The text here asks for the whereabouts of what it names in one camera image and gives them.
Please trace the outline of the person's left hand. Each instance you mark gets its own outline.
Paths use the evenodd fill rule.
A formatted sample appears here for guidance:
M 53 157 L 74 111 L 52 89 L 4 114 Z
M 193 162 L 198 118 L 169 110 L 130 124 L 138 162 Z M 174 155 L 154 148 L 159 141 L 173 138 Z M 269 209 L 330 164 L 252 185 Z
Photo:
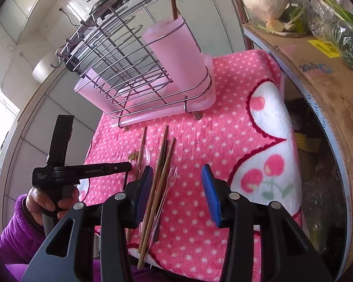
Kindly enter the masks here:
M 58 219 L 61 219 L 67 211 L 78 202 L 79 190 L 74 187 L 68 198 L 58 201 L 58 207 L 60 208 L 56 213 Z M 43 210 L 54 212 L 56 207 L 52 200 L 47 196 L 46 193 L 39 190 L 38 188 L 31 188 L 27 194 L 26 207 L 33 219 L 39 224 L 43 225 Z

